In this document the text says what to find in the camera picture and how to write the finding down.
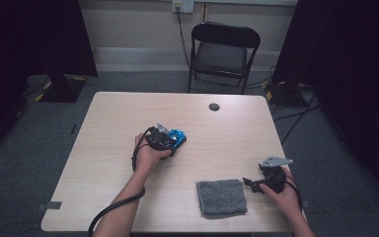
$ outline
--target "wall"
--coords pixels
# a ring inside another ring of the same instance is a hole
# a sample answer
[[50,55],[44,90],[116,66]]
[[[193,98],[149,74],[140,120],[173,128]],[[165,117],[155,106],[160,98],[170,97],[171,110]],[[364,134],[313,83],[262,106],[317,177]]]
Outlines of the wall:
[[[177,15],[166,1],[80,1],[92,47],[181,48]],[[280,51],[294,6],[194,3],[193,14],[181,14],[190,42],[196,24],[217,21],[243,25],[262,37],[262,51]]]

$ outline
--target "handheld controller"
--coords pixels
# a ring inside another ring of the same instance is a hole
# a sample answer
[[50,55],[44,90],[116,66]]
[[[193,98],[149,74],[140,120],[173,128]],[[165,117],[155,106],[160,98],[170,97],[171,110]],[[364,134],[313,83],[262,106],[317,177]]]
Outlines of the handheld controller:
[[284,189],[286,182],[286,175],[282,170],[281,165],[292,164],[292,160],[270,156],[260,164],[260,169],[264,174],[265,179],[259,181],[252,181],[243,178],[246,186],[251,187],[253,193],[262,193],[264,191],[260,188],[260,184],[265,184],[270,187],[274,192],[281,193]]
[[168,130],[158,123],[158,127],[152,127],[150,134],[146,135],[146,140],[153,149],[158,151],[171,150],[172,153],[169,156],[174,156],[177,149],[187,141],[187,137],[181,130]]

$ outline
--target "person's right hand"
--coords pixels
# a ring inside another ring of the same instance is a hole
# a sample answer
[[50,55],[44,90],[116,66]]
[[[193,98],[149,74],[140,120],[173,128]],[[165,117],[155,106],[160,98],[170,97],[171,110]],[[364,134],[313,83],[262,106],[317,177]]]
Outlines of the person's right hand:
[[137,153],[137,164],[135,172],[143,172],[145,175],[148,175],[149,172],[158,164],[159,160],[162,157],[167,157],[171,154],[172,151],[164,150],[157,151],[153,149],[148,143],[147,140],[143,138],[143,134],[140,133],[134,138],[135,146],[137,146],[140,139],[143,139],[139,151]]
[[[287,176],[287,182],[294,186],[291,173],[284,167],[282,169]],[[275,202],[275,205],[281,210],[281,212],[288,218],[295,218],[298,214],[302,214],[298,205],[297,193],[288,185],[284,185],[284,189],[281,193],[277,194],[270,187],[265,184],[260,184],[260,188]]]

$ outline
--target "baseboard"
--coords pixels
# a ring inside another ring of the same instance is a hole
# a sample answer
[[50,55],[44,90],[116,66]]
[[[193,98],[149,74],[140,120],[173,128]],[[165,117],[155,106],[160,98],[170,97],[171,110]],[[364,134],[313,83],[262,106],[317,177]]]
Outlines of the baseboard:
[[[96,47],[98,71],[183,71],[188,70],[184,52],[179,48]],[[268,71],[276,65],[279,51],[260,51],[252,71]]]

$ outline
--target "finger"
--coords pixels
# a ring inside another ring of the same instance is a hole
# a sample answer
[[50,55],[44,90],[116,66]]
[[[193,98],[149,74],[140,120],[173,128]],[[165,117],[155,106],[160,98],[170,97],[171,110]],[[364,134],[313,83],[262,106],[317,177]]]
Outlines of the finger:
[[291,172],[287,168],[282,167],[282,170],[284,171],[286,176],[293,177],[293,175],[291,174]]
[[163,150],[163,151],[160,151],[160,156],[161,157],[167,157],[167,156],[169,156],[169,155],[171,155],[172,154],[172,151],[171,150]]
[[261,188],[261,190],[264,191],[264,193],[266,195],[268,195],[272,199],[275,199],[278,196],[278,194],[276,192],[274,192],[270,187],[268,187],[265,184],[260,184],[260,188]]

